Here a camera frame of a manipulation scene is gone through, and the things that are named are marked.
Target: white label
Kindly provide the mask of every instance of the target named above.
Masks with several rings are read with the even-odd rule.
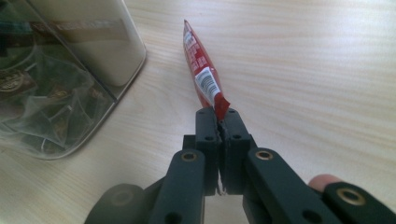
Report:
[[[184,44],[186,45],[186,49],[190,49],[196,43],[197,42],[196,42],[194,36],[192,36],[191,32],[187,32],[184,35]]]
[[[215,96],[220,92],[220,88],[216,83],[213,74],[210,72],[210,68],[204,68],[198,75],[195,76],[195,82],[198,88],[204,94],[206,100],[212,105],[215,101]]]

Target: plastic container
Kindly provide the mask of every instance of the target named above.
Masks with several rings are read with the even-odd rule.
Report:
[[[79,148],[146,57],[121,0],[0,0],[0,147]]]

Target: black plastic part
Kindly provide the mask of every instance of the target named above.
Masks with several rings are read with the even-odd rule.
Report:
[[[339,182],[324,190],[322,200],[344,223],[396,223],[396,215],[364,189]]]
[[[150,224],[201,224],[204,214],[205,156],[185,149],[175,154],[151,212]]]
[[[271,224],[272,220],[253,184],[248,181],[242,201],[249,224]]]
[[[109,189],[88,214],[85,224],[141,224],[148,214],[144,191],[135,185],[121,184]]]
[[[221,162],[219,172],[223,187],[228,194],[243,194],[246,175],[244,161],[247,157],[252,138],[241,120],[239,113],[229,109],[224,121],[219,124],[223,146],[220,152]]]
[[[273,150],[251,149],[247,173],[273,223],[341,223]]]
[[[212,107],[200,109],[195,114],[195,148],[205,155],[205,195],[216,193],[219,180],[219,134]]]

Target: light wood surface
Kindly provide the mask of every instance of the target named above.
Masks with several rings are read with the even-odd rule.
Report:
[[[0,153],[0,223],[83,223],[109,188],[145,188],[194,133],[200,103],[182,48],[201,38],[260,147],[304,180],[330,173],[396,211],[394,1],[126,0],[146,44],[140,75],[72,155]],[[248,223],[241,197],[206,198],[205,223]]]

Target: red tube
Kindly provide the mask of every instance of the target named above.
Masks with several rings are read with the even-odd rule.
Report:
[[[223,96],[218,72],[187,21],[184,21],[183,36],[184,52],[198,98],[203,107],[213,106],[218,120],[223,120],[230,103]]]

